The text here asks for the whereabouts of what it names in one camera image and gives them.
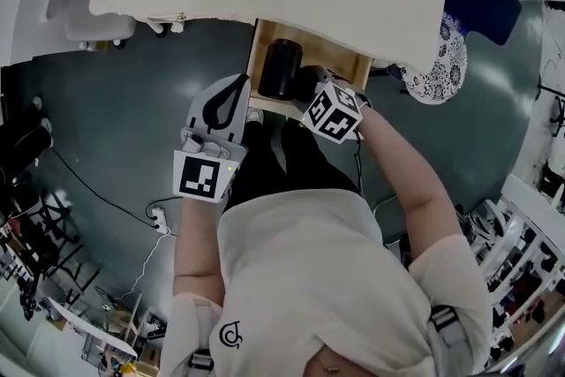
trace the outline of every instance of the person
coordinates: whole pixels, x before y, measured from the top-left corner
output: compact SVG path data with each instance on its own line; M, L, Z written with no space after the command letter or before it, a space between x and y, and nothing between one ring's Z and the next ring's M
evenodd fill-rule
M163 376L433 376L437 305L455 309L469 338L464 372L485 364L492 307L449 196L406 139L361 111L358 131L405 215L410 267L310 131L284 125L285 172L251 111L249 153L217 229L215 205L183 200Z

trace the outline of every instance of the black cylinder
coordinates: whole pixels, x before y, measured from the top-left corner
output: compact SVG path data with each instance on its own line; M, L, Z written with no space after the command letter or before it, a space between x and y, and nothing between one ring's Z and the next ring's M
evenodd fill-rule
M259 94L267 98L290 101L293 99L294 80L302 61L302 46L291 40L274 40L268 47Z

